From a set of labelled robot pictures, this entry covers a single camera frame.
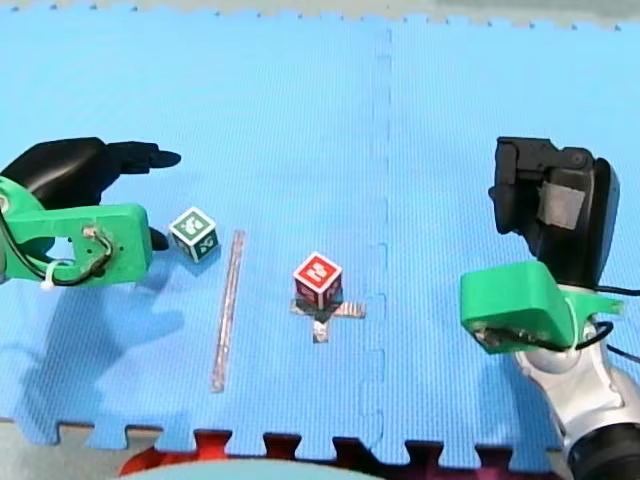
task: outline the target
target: wire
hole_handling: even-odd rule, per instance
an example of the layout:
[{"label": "wire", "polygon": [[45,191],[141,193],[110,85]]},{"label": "wire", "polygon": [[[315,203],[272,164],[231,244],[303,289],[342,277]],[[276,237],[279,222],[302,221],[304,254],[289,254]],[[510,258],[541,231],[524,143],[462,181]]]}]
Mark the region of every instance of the wire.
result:
[{"label": "wire", "polygon": [[[584,342],[580,342],[576,344],[576,350],[583,350],[591,345],[594,345],[602,340],[604,340],[612,331],[613,331],[613,323],[607,321],[594,322],[593,325],[596,327],[596,335],[585,340]],[[534,335],[531,335],[525,331],[514,331],[507,328],[493,328],[488,327],[484,329],[485,333],[488,333],[500,340],[509,340],[512,342],[520,343],[523,345],[528,345],[530,347],[538,347],[543,348],[545,350],[550,350],[552,352],[566,352],[571,348],[571,346],[560,346],[553,342],[549,342],[547,340],[542,340]]]},{"label": "wire", "polygon": [[640,363],[640,357],[637,357],[631,353],[625,352],[624,350],[620,350],[619,348],[614,347],[613,345],[607,345],[607,350],[609,350],[611,353],[615,353],[616,355],[620,355],[622,358],[631,360],[632,362]]},{"label": "wire", "polygon": [[[4,217],[4,214],[2,213],[1,209],[0,209],[0,234],[6,239],[6,243],[11,249],[11,252],[18,258],[18,260],[20,260],[20,263],[22,263],[25,266],[25,268],[27,268],[27,270],[29,270],[29,272],[32,273],[34,276],[36,276],[38,279],[45,281],[47,279],[46,272],[43,272],[37,265],[35,265],[31,261],[31,259],[20,249],[20,247],[18,246],[18,242],[16,242],[16,239],[13,236],[13,233],[11,232],[11,229],[9,228],[9,225],[7,224],[7,220]],[[73,278],[71,280],[57,279],[55,278],[55,276],[53,276],[53,272],[51,272],[52,274],[51,274],[50,281],[55,286],[74,287],[77,285],[81,285],[82,283],[85,283],[90,278],[99,276],[103,273],[103,269],[105,265],[109,262],[109,260],[113,256],[113,245],[107,238],[100,235],[97,231],[94,232],[94,234],[92,235],[92,238],[97,240],[105,248],[105,253],[103,253],[95,262],[93,262],[87,270],[85,270],[76,278]]]},{"label": "wire", "polygon": [[634,290],[631,288],[608,287],[602,285],[595,287],[594,290],[596,292],[612,293],[614,295],[624,295],[626,297],[640,297],[640,290]]}]

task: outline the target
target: screw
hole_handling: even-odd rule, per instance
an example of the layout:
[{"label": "screw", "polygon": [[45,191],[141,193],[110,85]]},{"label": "screw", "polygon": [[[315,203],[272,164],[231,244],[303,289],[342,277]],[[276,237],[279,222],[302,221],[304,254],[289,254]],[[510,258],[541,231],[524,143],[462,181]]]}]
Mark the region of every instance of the screw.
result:
[{"label": "screw", "polygon": [[573,162],[573,164],[576,167],[581,167],[582,165],[584,165],[585,162],[585,158],[584,155],[580,154],[580,153],[576,153],[572,158],[571,161]]}]

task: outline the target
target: green cube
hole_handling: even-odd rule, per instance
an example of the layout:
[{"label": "green cube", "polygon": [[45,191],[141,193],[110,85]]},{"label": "green cube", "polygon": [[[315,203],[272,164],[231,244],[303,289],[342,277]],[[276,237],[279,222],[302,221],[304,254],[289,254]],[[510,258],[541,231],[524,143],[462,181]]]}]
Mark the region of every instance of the green cube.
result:
[{"label": "green cube", "polygon": [[169,231],[176,246],[196,263],[218,246],[215,222],[196,207],[180,215]]}]

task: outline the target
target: blue floor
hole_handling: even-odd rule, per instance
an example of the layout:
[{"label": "blue floor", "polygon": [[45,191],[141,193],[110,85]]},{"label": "blue floor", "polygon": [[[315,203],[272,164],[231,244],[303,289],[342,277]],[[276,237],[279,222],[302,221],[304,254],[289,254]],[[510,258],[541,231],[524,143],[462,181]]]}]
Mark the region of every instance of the blue floor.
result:
[{"label": "blue floor", "polygon": [[[122,178],[105,202],[144,205],[165,227],[194,205],[219,225],[219,258],[159,254],[135,286],[45,293],[13,281],[0,302],[0,416],[55,443],[58,422],[162,428],[188,451],[193,430],[232,430],[230,453],[262,435],[300,434],[301,458],[355,437],[381,460],[404,442],[442,442],[446,466],[475,445],[513,447],[543,470],[556,446],[535,389],[459,327],[462,273],[527,259],[494,231],[487,189],[500,135],[550,137],[607,157],[622,181],[606,283],[640,285],[633,125],[640,29],[618,32],[422,17],[259,18],[210,11],[0,10],[0,153],[96,135],[158,142],[183,162]],[[247,232],[229,383],[210,393],[233,230]],[[312,250],[345,270],[365,320],[335,319],[314,345],[288,312],[291,273]],[[640,350],[628,302],[612,342]],[[640,379],[640,369],[624,368]]]}]

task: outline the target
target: silver tape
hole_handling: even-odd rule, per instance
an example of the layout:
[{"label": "silver tape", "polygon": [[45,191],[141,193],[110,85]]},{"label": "silver tape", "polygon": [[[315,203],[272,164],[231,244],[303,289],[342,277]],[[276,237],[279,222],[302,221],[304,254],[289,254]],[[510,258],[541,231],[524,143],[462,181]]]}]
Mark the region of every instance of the silver tape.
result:
[{"label": "silver tape", "polygon": [[538,218],[547,225],[575,230],[584,203],[584,192],[545,182]]}]

